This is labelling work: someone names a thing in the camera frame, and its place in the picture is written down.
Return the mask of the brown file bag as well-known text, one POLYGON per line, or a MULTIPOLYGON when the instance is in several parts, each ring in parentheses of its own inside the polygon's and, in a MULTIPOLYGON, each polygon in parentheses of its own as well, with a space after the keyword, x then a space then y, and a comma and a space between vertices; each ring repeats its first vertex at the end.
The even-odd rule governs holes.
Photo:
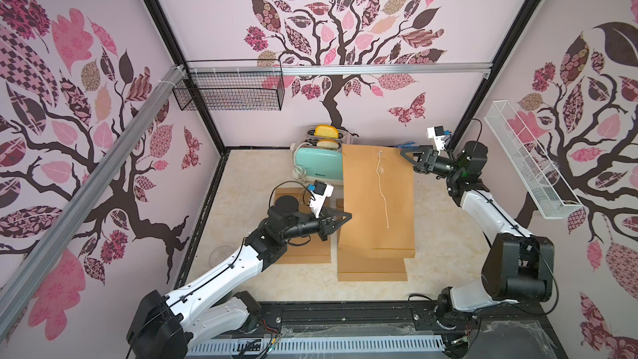
POLYGON ((362 257, 413 259, 413 167, 400 149, 345 145, 342 149, 344 209, 339 247, 362 257))
MULTIPOLYGON (((280 197, 290 195, 299 202, 299 211, 303 214, 311 214, 307 205, 309 194, 302 187, 280 187, 275 190, 273 201, 280 197)), ((287 252, 277 261, 277 264, 330 264, 331 239, 321 240, 316 234, 291 240, 292 245, 287 246, 287 252)))
POLYGON ((342 199, 352 214, 337 237, 337 278, 340 282, 405 282, 405 261, 415 257, 415 211, 412 204, 381 199, 342 199))

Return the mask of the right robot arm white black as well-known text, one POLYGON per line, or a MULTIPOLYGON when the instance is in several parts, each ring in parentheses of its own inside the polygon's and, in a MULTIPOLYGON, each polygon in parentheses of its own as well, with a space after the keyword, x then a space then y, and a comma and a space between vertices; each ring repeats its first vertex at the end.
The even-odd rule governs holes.
POLYGON ((479 279, 440 293, 437 309, 443 317, 502 303, 548 302, 559 296, 552 241, 532 234, 507 214, 481 180, 487 146, 470 141, 455 158, 442 156, 434 146, 403 149, 400 155, 415 172, 443 179, 450 198, 478 224, 488 241, 479 279))

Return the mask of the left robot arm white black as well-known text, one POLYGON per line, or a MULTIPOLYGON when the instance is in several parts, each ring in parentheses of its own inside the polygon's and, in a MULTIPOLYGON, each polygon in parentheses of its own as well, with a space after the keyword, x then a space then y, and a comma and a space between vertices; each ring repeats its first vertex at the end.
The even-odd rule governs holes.
POLYGON ((327 240, 351 219, 352 214, 332 208, 304 214, 295 198, 280 197, 221 264, 165 295, 154 290, 143 297, 126 334, 130 353, 137 358, 184 358, 220 334, 254 330, 261 306, 250 293, 234 289, 275 264, 291 239, 315 234, 327 240))

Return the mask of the mint green toaster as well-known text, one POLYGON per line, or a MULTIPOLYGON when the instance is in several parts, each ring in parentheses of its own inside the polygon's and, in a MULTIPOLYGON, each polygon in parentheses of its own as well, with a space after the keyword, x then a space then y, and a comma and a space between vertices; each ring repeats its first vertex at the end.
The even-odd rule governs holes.
POLYGON ((293 176, 304 181, 343 184, 342 141, 314 136, 314 130, 310 129, 292 150, 293 176), (321 140, 338 141, 341 147, 336 151, 317 148, 317 142, 321 140))

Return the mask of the front bread slice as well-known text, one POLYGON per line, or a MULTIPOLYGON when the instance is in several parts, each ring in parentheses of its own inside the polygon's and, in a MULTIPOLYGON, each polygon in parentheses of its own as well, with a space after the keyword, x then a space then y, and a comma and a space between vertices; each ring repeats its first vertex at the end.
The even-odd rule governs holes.
POLYGON ((324 149, 324 150, 336 151, 340 147, 341 147, 341 144, 338 141, 321 140, 317 142, 317 148, 324 149))

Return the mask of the blue object by back wall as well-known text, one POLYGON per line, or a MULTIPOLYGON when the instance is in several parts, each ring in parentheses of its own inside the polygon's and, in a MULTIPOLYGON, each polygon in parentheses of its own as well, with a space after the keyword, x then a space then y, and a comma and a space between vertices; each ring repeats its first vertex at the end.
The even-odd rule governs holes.
POLYGON ((395 145, 395 148, 399 148, 399 149, 413 149, 418 147, 419 145, 416 144, 414 141, 409 141, 409 142, 405 142, 405 143, 401 143, 398 145, 395 145))

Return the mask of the aluminium rail back wall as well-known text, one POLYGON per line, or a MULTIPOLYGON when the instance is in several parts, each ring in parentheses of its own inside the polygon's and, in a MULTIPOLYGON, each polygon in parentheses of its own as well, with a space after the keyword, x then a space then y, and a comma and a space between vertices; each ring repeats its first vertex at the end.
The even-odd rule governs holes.
POLYGON ((490 74, 493 64, 489 62, 390 64, 390 65, 329 65, 329 66, 213 66, 212 62, 189 64, 192 73, 212 72, 248 73, 276 72, 282 76, 333 76, 333 75, 385 75, 385 74, 441 74, 480 73, 490 74))

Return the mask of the aluminium rail wall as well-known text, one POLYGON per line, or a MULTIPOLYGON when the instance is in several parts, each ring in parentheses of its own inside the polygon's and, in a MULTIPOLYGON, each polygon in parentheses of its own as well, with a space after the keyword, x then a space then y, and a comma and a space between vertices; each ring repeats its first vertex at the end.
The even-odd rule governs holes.
POLYGON ((28 306, 36 290, 61 257, 76 231, 83 225, 88 214, 116 177, 122 164, 126 162, 136 143, 145 134, 151 121, 169 100, 174 84, 185 76, 186 67, 175 65, 161 78, 150 98, 140 109, 140 113, 116 139, 114 146, 91 172, 77 194, 71 198, 53 226, 43 234, 31 253, 8 279, 7 285, 1 292, 1 338, 6 337, 22 310, 28 306))
POLYGON ((489 62, 390 64, 390 65, 329 65, 329 66, 213 66, 212 62, 189 64, 192 73, 212 72, 248 73, 276 72, 282 76, 333 76, 333 75, 385 75, 385 74, 441 74, 480 73, 490 74, 493 64, 489 62))

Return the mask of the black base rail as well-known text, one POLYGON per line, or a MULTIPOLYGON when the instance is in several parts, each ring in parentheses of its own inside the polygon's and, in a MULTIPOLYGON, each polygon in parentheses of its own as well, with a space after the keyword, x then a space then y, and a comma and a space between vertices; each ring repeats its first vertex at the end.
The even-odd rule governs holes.
POLYGON ((250 331, 217 338, 440 336, 451 358, 563 358, 558 336, 538 307, 506 304, 442 316, 420 294, 400 301, 259 302, 261 319, 250 331))

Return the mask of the aluminium rail left wall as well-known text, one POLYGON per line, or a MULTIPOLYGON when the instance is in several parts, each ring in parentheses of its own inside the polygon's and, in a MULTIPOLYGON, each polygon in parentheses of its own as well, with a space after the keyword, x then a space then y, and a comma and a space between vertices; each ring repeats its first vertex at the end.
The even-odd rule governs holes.
POLYGON ((6 337, 22 310, 28 306, 36 290, 61 257, 76 231, 83 225, 88 214, 116 177, 122 164, 126 162, 136 143, 145 134, 151 121, 169 100, 174 84, 185 76, 186 67, 175 65, 161 78, 150 98, 140 109, 140 113, 116 139, 114 146, 91 172, 77 194, 71 198, 53 226, 43 234, 31 253, 8 279, 7 285, 1 292, 1 338, 6 337))

